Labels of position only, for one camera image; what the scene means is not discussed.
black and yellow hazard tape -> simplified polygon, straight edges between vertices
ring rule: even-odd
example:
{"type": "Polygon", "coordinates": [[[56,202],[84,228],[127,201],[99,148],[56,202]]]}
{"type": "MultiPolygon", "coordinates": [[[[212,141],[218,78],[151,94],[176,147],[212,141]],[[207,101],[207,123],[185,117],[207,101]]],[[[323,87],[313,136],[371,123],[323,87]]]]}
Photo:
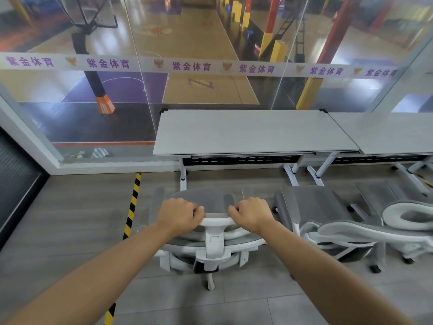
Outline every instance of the black and yellow hazard tape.
{"type": "Polygon", "coordinates": [[[423,183],[425,183],[427,186],[429,186],[430,188],[433,188],[433,184],[428,181],[427,179],[425,179],[422,175],[420,175],[419,173],[414,173],[414,175],[416,175],[419,179],[421,179],[421,181],[423,183]]]}
{"type": "MultiPolygon", "coordinates": [[[[133,227],[134,213],[135,213],[135,208],[137,206],[138,191],[140,190],[140,181],[141,181],[141,173],[137,173],[136,179],[134,182],[133,196],[131,197],[131,203],[129,204],[127,225],[125,226],[122,240],[126,240],[129,236],[131,236],[131,229],[133,227]]],[[[111,305],[110,309],[108,309],[108,311],[105,314],[104,325],[113,325],[114,311],[115,310],[116,310],[116,303],[114,302],[111,305]]]]}

hand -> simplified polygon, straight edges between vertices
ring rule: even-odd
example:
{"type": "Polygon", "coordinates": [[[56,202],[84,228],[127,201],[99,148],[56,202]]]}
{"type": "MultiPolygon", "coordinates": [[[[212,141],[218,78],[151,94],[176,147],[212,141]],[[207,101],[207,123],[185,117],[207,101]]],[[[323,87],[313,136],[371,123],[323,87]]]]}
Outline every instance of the hand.
{"type": "Polygon", "coordinates": [[[183,198],[171,198],[162,202],[156,224],[169,230],[176,237],[194,230],[204,218],[204,207],[183,198]]]}
{"type": "Polygon", "coordinates": [[[276,221],[269,209],[268,202],[257,197],[250,197],[240,201],[235,206],[229,206],[227,213],[236,224],[260,236],[264,226],[276,221]]]}

forearm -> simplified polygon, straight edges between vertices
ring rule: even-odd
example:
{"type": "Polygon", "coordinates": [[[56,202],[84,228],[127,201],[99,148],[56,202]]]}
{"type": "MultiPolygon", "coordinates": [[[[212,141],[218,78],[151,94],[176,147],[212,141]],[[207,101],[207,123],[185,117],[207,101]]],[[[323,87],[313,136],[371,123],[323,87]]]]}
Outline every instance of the forearm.
{"type": "Polygon", "coordinates": [[[261,235],[330,324],[414,323],[355,273],[282,224],[267,224],[261,235]]]}
{"type": "Polygon", "coordinates": [[[62,278],[6,324],[93,325],[169,239],[166,229],[150,225],[62,278]]]}

glass wall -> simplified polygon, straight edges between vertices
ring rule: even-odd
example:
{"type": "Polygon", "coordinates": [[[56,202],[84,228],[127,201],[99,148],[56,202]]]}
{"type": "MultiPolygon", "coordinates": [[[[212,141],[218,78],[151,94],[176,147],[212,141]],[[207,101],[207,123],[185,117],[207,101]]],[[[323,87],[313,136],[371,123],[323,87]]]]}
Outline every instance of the glass wall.
{"type": "Polygon", "coordinates": [[[431,28],[432,5],[3,0],[0,83],[64,163],[170,159],[152,157],[164,109],[368,111],[431,28]]]}

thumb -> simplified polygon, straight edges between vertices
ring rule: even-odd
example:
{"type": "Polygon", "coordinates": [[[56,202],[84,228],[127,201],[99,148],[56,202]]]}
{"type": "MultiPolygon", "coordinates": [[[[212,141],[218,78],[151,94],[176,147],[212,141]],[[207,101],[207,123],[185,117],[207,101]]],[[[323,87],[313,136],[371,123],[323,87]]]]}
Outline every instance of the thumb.
{"type": "Polygon", "coordinates": [[[238,210],[236,210],[236,208],[233,205],[229,206],[229,209],[227,210],[227,213],[229,214],[229,216],[233,220],[235,220],[236,224],[239,224],[241,215],[240,215],[240,213],[238,212],[238,210]]]}
{"type": "Polygon", "coordinates": [[[194,218],[193,218],[194,223],[196,223],[198,226],[201,223],[201,221],[203,220],[205,215],[206,214],[204,213],[204,207],[203,206],[198,207],[198,209],[195,210],[195,212],[194,212],[194,218]]]}

